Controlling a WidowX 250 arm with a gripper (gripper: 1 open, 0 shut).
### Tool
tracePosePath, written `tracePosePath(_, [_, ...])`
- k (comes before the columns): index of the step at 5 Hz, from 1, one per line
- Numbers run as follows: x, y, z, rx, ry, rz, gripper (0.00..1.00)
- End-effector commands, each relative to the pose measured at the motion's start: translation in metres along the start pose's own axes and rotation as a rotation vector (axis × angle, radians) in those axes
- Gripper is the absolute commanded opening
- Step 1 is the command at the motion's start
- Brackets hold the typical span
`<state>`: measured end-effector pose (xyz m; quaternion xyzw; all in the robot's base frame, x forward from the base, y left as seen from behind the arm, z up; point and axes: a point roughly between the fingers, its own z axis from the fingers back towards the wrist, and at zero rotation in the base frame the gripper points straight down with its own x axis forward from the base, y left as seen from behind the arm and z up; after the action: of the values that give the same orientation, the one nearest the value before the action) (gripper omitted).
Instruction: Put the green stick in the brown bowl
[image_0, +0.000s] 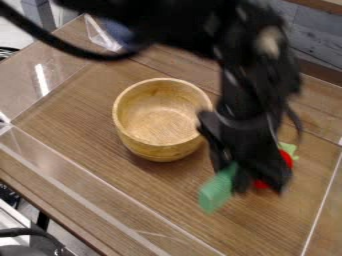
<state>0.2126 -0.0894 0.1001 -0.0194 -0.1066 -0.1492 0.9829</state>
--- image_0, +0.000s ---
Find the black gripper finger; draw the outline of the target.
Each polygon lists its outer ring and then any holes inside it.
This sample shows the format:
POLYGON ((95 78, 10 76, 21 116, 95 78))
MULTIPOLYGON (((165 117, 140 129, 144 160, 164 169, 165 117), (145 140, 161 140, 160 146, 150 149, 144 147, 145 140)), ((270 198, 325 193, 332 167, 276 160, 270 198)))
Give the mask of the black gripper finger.
POLYGON ((288 186, 293 171, 282 156, 270 159, 233 159, 237 173, 233 178, 233 192, 245 194, 256 181, 262 181, 270 190, 281 194, 288 186))
POLYGON ((228 147, 214 138, 208 139, 210 147, 210 159, 216 172, 225 169, 232 163, 232 154, 228 147))

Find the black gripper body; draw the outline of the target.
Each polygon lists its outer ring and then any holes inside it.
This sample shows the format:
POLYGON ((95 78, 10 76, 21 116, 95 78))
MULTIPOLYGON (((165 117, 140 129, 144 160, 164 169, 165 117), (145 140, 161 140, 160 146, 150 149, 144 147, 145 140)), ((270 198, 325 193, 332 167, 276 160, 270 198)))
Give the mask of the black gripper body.
POLYGON ((278 148, 280 131, 286 105, 252 108, 244 115, 220 101, 217 108, 198 113, 198 131, 206 138, 214 137, 230 150, 232 163, 240 159, 270 159, 282 156, 278 148))

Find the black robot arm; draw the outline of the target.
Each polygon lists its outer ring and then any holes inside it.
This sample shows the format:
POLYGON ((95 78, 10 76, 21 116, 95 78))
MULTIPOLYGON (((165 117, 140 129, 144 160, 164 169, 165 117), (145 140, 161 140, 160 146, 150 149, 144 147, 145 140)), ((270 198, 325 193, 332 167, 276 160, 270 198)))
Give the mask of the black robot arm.
POLYGON ((285 117, 301 120, 290 98, 301 93, 298 60, 288 24, 258 0, 54 0, 103 20, 126 49, 161 44, 218 63, 221 96, 213 110, 198 112, 214 170, 238 165, 233 191, 254 181, 280 193, 293 170, 278 149, 285 117))

